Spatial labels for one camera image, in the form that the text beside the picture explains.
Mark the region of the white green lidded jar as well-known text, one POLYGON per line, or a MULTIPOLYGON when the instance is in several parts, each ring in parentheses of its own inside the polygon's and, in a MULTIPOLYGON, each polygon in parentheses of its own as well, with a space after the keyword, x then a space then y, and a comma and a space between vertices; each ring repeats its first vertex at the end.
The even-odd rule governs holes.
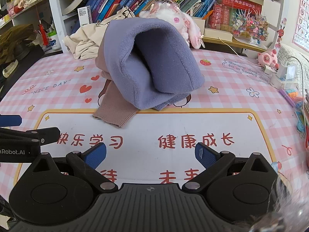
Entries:
POLYGON ((58 38, 56 30, 49 32, 48 38, 49 38, 50 46, 53 50, 60 50, 61 49, 61 44, 59 42, 59 38, 58 38))

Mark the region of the red boxed book set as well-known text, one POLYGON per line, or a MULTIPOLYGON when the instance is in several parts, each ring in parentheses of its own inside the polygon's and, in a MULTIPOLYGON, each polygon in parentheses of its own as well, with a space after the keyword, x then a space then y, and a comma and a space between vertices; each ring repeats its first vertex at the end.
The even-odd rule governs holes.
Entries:
POLYGON ((232 21, 236 14, 260 14, 263 3, 263 0, 216 0, 207 27, 232 32, 232 21))

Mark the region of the white pink plush bunny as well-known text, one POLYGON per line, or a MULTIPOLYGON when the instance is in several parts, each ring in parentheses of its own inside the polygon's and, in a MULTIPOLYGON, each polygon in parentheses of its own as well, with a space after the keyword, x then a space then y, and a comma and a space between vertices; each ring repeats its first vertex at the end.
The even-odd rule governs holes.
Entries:
POLYGON ((149 10, 141 11, 139 17, 167 21, 178 30, 188 46, 192 46, 194 49, 204 46, 200 28, 190 15, 180 10, 176 3, 155 2, 149 10))

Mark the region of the row of colourful books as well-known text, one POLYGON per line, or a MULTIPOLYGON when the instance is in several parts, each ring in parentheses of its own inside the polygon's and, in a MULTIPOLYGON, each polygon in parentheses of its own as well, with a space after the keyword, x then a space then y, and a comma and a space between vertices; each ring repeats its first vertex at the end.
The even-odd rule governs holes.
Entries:
POLYGON ((181 12, 193 17, 204 18, 212 10, 216 0, 74 0, 63 13, 68 14, 73 10, 84 12, 82 8, 88 7, 91 20, 96 23, 115 15, 124 7, 129 8, 138 16, 140 13, 150 10, 155 2, 175 4, 181 12))

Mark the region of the cream beige garment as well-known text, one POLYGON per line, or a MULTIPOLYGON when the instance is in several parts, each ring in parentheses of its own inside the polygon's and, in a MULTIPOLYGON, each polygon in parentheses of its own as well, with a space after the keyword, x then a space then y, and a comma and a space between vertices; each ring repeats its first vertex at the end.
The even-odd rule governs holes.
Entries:
POLYGON ((128 7, 124 7, 102 22, 81 26, 74 34, 65 36, 63 42, 76 60, 96 58, 108 24, 113 20, 134 17, 134 13, 128 7))

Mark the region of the alphabet wall poster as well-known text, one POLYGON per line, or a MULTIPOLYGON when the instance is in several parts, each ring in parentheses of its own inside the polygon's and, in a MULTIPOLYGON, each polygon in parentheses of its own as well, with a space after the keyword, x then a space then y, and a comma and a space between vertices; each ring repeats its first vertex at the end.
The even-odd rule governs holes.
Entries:
POLYGON ((308 22, 308 0, 300 0, 299 14, 293 43, 308 52, 309 48, 309 22, 308 22))

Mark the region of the red tassel ornament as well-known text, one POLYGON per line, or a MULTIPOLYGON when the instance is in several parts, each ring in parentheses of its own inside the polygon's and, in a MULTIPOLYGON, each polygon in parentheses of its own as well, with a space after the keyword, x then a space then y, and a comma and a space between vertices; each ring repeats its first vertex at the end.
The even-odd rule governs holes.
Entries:
POLYGON ((41 20, 40 20, 40 16, 39 16, 39 13, 38 13, 38 9, 37 9, 37 6, 36 6, 36 12, 37 12, 37 17, 38 17, 38 20, 39 20, 39 24, 38 24, 38 27, 39 27, 39 31, 41 33, 41 36, 42 36, 42 39, 43 39, 43 45, 48 47, 49 45, 49 41, 48 41, 48 38, 46 36, 46 32, 45 32, 45 29, 41 23, 41 20))

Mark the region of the pink checkered desk mat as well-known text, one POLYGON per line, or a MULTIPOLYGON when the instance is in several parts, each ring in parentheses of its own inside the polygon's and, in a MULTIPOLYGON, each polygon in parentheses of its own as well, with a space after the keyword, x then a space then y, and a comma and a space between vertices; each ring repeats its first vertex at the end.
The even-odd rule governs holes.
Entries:
POLYGON ((1 101, 23 131, 58 127, 60 139, 43 146, 54 157, 104 142, 98 171, 123 183, 183 184, 202 172, 194 147, 203 142, 238 157, 260 152, 293 190, 308 193, 305 135, 294 109, 261 69, 235 55, 194 52, 204 85, 164 110, 138 112, 122 128, 93 117, 105 79, 94 60, 70 54, 36 62, 1 101))

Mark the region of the purple marker pen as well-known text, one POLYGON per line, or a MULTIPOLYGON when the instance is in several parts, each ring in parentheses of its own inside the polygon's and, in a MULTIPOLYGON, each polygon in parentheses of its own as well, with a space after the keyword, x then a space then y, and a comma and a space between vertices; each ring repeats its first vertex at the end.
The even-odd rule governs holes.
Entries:
POLYGON ((292 98, 290 98, 290 96, 288 95, 288 93, 286 93, 286 91, 284 89, 280 89, 279 93, 283 96, 283 98, 292 106, 292 107, 296 107, 295 102, 292 100, 292 98))

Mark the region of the white desk organizer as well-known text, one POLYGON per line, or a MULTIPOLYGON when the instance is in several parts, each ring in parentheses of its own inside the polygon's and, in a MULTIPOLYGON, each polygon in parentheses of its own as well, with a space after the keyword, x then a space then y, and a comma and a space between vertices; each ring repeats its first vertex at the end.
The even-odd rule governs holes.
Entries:
POLYGON ((298 85, 296 78, 297 66, 296 65, 279 65, 279 69, 275 75, 271 77, 270 84, 280 89, 293 89, 298 85))

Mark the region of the purple and mauve sweater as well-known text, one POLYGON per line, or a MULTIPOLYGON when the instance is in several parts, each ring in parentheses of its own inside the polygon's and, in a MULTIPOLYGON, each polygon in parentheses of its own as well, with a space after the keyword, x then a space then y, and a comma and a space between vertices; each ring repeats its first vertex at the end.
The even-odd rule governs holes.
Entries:
POLYGON ((112 20, 95 64, 106 82, 93 116, 119 128, 138 111, 160 111, 205 82, 181 34, 156 18, 112 20))

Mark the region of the small pink plush toy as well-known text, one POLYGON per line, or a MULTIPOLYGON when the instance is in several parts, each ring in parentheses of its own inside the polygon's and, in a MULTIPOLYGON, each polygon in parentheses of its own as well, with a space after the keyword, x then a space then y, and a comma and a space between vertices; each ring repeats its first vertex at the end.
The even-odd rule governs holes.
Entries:
POLYGON ((275 49, 268 49, 262 53, 258 53, 258 64, 261 66, 269 66, 270 68, 279 68, 277 51, 275 49))

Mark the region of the stack of notebooks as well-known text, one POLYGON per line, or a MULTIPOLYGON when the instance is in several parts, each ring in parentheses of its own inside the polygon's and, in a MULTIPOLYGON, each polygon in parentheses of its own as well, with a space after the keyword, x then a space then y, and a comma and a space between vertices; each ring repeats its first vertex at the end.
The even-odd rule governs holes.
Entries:
POLYGON ((305 139, 306 164, 308 166, 308 103, 305 100, 296 103, 297 130, 305 139))

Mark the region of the olive green garment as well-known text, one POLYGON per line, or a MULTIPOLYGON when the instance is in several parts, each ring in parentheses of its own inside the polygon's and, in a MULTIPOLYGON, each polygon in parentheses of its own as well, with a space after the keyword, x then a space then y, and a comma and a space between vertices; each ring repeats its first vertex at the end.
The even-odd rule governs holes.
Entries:
POLYGON ((34 35, 32 24, 23 24, 11 27, 1 35, 1 64, 11 62, 14 57, 14 48, 23 40, 34 35))

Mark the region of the white usmile box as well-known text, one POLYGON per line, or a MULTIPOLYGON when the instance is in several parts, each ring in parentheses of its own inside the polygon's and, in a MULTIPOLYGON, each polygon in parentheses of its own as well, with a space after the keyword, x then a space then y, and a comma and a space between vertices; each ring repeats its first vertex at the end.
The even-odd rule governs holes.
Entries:
POLYGON ((85 25, 89 25, 93 22, 90 5, 78 8, 77 14, 79 17, 79 23, 81 27, 85 25))

